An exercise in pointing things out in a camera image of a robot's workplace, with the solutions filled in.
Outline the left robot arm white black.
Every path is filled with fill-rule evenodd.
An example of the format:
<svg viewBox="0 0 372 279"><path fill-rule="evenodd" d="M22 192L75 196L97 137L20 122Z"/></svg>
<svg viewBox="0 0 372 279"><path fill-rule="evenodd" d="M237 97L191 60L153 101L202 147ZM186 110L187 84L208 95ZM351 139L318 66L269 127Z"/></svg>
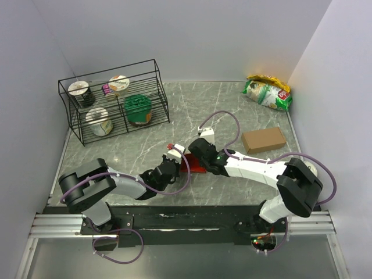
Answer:
<svg viewBox="0 0 372 279"><path fill-rule="evenodd" d="M133 177L109 167L102 158L94 159L58 178L61 202L70 213L82 213L94 231L110 233L118 225L104 197L117 194L139 201L153 198L176 181L182 161L182 156L171 150L162 156L160 165Z"/></svg>

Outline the red paper box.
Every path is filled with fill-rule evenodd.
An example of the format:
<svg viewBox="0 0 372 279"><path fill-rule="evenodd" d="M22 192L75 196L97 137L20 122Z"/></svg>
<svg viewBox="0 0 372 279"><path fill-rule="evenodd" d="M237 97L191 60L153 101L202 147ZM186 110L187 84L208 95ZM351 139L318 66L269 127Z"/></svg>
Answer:
<svg viewBox="0 0 372 279"><path fill-rule="evenodd" d="M200 165L196 156L194 156L191 153L188 153L188 154L185 154L185 157L186 157L187 162L189 164L189 168L190 168L191 173L206 173L206 169ZM183 173L187 172L187 166L186 166L184 160L181 163L180 172L183 172Z"/></svg>

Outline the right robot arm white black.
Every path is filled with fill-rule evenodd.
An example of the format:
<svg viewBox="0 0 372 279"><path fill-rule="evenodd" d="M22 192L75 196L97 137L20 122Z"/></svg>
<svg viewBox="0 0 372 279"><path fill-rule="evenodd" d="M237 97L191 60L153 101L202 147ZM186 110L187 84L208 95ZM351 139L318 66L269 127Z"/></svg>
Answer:
<svg viewBox="0 0 372 279"><path fill-rule="evenodd" d="M275 222L292 214L309 217L323 189L317 176L297 158L288 162L256 162L234 150L218 151L204 138L196 139L188 150L206 171L214 175L246 178L278 191L277 196L263 201L249 217L247 226L253 233L266 232Z"/></svg>

